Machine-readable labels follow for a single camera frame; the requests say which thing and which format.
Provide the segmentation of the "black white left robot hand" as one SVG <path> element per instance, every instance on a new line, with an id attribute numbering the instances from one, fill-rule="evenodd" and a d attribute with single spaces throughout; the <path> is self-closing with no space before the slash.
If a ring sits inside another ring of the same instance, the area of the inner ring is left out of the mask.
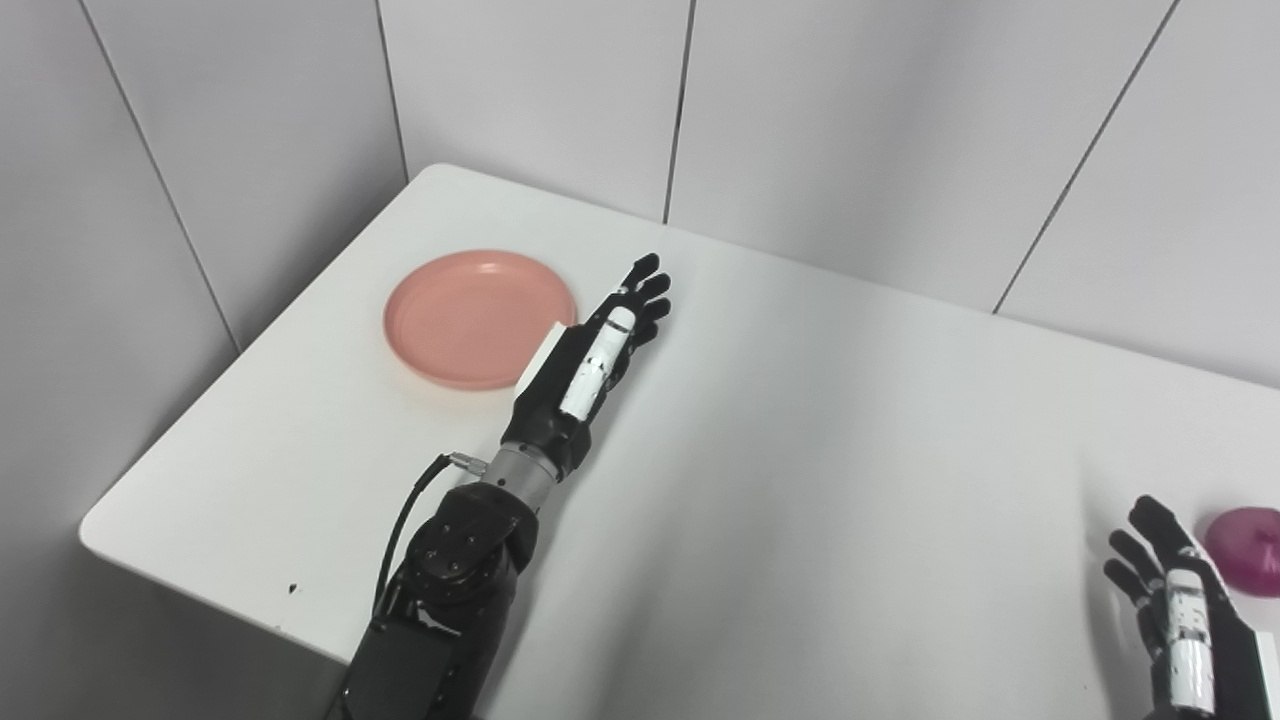
<path id="1" fill-rule="evenodd" d="M 500 442 L 536 450 L 556 468 L 559 480 L 579 469 L 591 447 L 591 423 L 608 393 L 669 314 L 669 287 L 658 254 L 637 259 L 589 319 L 562 331 L 516 397 Z"/>

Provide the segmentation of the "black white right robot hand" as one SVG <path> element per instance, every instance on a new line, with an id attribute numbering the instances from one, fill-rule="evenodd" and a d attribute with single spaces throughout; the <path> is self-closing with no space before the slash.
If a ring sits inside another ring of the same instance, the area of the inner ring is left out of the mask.
<path id="1" fill-rule="evenodd" d="M 1208 552 L 1139 496 L 1102 573 L 1132 603 L 1149 656 L 1148 719 L 1276 719 L 1277 647 L 1238 612 Z"/>

